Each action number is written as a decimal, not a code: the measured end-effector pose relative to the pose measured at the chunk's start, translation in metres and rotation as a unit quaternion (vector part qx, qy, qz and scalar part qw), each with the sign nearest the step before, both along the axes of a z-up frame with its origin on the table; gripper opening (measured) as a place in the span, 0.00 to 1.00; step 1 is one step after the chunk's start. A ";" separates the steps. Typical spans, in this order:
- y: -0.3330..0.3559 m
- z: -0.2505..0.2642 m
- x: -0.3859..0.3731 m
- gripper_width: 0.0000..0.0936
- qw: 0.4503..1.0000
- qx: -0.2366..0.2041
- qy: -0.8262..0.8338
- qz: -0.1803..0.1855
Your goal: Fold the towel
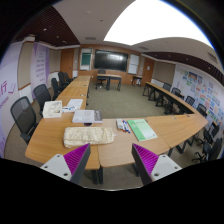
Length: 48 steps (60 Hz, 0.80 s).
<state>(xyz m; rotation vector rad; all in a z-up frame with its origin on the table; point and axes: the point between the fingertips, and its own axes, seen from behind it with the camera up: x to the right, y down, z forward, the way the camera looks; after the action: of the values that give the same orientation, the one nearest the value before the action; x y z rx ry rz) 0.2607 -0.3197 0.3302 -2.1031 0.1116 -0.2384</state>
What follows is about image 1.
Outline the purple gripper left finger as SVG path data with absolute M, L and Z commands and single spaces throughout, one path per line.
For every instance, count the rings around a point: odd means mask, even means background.
M 78 184 L 90 156 L 90 145 L 82 145 L 69 153 L 56 154 L 41 168 L 72 183 Z

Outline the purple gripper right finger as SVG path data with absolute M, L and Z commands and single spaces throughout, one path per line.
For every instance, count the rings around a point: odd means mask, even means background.
M 143 185 L 181 170 L 181 167 L 166 154 L 157 155 L 137 144 L 132 144 L 132 156 Z

